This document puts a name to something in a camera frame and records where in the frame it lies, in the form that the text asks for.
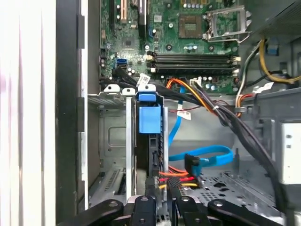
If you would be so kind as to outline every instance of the blue connector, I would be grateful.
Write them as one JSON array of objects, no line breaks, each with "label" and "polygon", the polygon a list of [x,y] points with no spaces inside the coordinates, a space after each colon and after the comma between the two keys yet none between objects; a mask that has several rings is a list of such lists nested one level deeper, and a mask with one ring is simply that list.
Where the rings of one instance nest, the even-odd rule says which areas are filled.
[{"label": "blue connector", "polygon": [[117,63],[117,65],[126,65],[127,59],[117,59],[116,63]]}]

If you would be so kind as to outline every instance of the black ram slot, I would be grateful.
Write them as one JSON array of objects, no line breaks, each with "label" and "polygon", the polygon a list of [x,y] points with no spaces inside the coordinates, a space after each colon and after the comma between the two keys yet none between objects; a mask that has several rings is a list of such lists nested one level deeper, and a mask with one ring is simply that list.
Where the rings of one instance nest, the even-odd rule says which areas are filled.
[{"label": "black ram slot", "polygon": [[187,65],[156,65],[156,73],[183,75],[183,74],[201,74],[201,75],[232,75],[233,68],[219,68],[219,67],[196,67]]},{"label": "black ram slot", "polygon": [[157,54],[155,55],[155,59],[202,59],[202,60],[231,60],[230,55],[217,55],[217,54],[207,54],[207,55],[200,55],[200,54]]},{"label": "black ram slot", "polygon": [[114,32],[115,29],[115,1],[110,0],[110,9],[109,9],[109,26],[110,29]]},{"label": "black ram slot", "polygon": [[204,65],[228,65],[231,63],[230,60],[202,60],[202,59],[156,59],[155,62],[157,64],[204,64]]}]

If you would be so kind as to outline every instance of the red cable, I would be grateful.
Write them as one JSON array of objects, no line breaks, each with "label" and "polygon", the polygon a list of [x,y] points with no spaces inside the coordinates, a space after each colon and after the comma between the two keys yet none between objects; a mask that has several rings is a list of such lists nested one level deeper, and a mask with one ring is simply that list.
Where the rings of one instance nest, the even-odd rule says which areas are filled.
[{"label": "red cable", "polygon": [[[160,178],[160,181],[167,181],[168,178]],[[190,178],[180,178],[180,181],[190,181],[190,180],[194,180],[194,177],[190,177]]]}]

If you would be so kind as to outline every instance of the white surface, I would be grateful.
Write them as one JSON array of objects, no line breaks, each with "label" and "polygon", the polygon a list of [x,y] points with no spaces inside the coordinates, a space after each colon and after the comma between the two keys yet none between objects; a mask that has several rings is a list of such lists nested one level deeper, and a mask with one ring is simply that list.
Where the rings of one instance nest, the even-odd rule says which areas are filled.
[{"label": "white surface", "polygon": [[81,138],[81,180],[85,182],[85,209],[89,208],[88,182],[88,0],[81,0],[81,15],[85,17],[85,47],[81,50],[81,97],[84,98],[84,132]]},{"label": "white surface", "polygon": [[0,0],[0,225],[55,225],[54,0]]},{"label": "white surface", "polygon": [[282,124],[282,182],[286,185],[301,184],[301,123]]}]

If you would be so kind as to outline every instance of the yellow cable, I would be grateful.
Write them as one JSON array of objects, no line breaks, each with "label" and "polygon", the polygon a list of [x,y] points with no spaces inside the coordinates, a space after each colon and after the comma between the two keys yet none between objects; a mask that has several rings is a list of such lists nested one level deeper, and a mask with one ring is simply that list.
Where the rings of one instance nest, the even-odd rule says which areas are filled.
[{"label": "yellow cable", "polygon": [[264,46],[265,46],[265,40],[261,40],[260,41],[260,45],[259,45],[259,59],[260,59],[260,64],[261,64],[261,67],[264,71],[264,73],[272,80],[272,81],[279,81],[279,82],[287,82],[287,83],[291,83],[291,82],[294,82],[294,81],[298,81],[301,79],[301,76],[297,77],[297,78],[293,78],[293,79],[281,79],[281,78],[277,78],[275,76],[273,76],[266,64],[265,64],[265,59],[264,59]]},{"label": "yellow cable", "polygon": [[208,107],[208,105],[205,103],[205,101],[185,82],[178,80],[178,79],[172,79],[173,81],[180,83],[181,85],[185,86],[187,89],[189,89],[189,91],[202,103],[202,105],[206,108],[206,110],[208,110],[209,112],[214,113],[212,110],[210,110],[210,108]]},{"label": "yellow cable", "polygon": [[197,184],[194,184],[194,183],[184,183],[184,184],[181,184],[182,186],[187,186],[187,187],[198,187]]},{"label": "yellow cable", "polygon": [[163,189],[163,188],[165,188],[166,187],[166,185],[160,185],[159,186],[159,189]]},{"label": "yellow cable", "polygon": [[[187,187],[198,187],[198,185],[197,184],[194,184],[194,183],[184,183],[184,184],[181,184],[182,186],[187,186]],[[159,189],[163,189],[163,188],[165,188],[166,187],[166,185],[160,185],[159,186]]]}]

